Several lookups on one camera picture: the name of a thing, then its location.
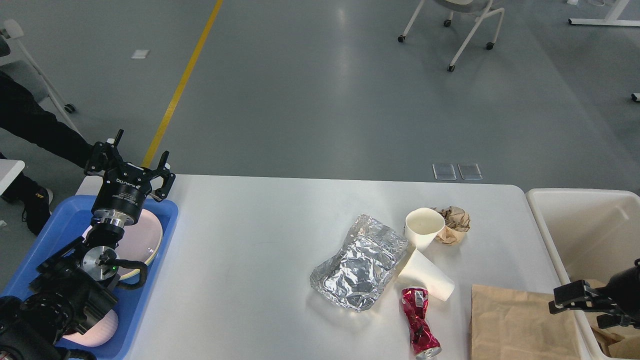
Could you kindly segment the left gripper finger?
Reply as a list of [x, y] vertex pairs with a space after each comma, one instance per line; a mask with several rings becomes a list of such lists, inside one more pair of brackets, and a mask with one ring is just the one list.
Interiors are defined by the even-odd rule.
[[[155, 202], [164, 201], [169, 195], [173, 184], [176, 180], [176, 174], [170, 171], [168, 163], [170, 152], [165, 150], [158, 161], [155, 170], [147, 169], [142, 173], [142, 193], [145, 196], [151, 196]], [[159, 187], [153, 187], [153, 180], [162, 179]]]
[[114, 138], [109, 138], [106, 142], [98, 141], [93, 145], [84, 167], [85, 176], [128, 175], [127, 164], [118, 151], [123, 134], [124, 130], [119, 129]]

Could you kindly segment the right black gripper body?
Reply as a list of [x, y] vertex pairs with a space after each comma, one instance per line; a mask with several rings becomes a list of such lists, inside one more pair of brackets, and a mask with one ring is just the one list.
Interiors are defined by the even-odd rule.
[[613, 303], [613, 311], [608, 314], [640, 312], [639, 262], [640, 260], [636, 259], [631, 268], [613, 275], [603, 287], [602, 292]]

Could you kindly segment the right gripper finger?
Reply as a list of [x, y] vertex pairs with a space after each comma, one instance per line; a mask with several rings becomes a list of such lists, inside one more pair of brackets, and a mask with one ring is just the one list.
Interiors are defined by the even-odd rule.
[[620, 326], [620, 327], [631, 327], [636, 330], [640, 329], [640, 315], [638, 312], [636, 313], [605, 313], [598, 315], [596, 317], [596, 322], [602, 330], [606, 330], [608, 328]]
[[553, 300], [548, 303], [552, 315], [567, 310], [581, 310], [592, 313], [613, 311], [613, 301], [603, 292], [603, 287], [591, 287], [586, 280], [577, 280], [553, 289]]

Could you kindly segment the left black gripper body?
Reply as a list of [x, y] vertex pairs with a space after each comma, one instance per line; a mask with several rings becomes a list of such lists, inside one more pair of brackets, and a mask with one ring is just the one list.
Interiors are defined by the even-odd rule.
[[151, 191], [150, 180], [144, 180], [148, 168], [126, 167], [106, 170], [91, 212], [94, 218], [121, 219], [125, 226], [138, 223], [144, 202]]

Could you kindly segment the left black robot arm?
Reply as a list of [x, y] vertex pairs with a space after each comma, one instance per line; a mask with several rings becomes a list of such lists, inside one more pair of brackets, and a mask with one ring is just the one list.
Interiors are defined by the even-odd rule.
[[116, 289], [135, 291], [146, 285], [149, 267], [118, 255], [125, 228], [138, 223], [144, 202], [169, 195], [176, 178], [164, 151], [156, 169], [124, 161], [118, 151], [123, 135], [96, 142], [85, 166], [87, 176], [100, 176], [102, 186], [91, 208], [91, 227], [36, 267], [25, 300], [1, 298], [3, 360], [94, 360], [87, 350], [57, 346], [64, 335], [84, 335], [118, 303]]

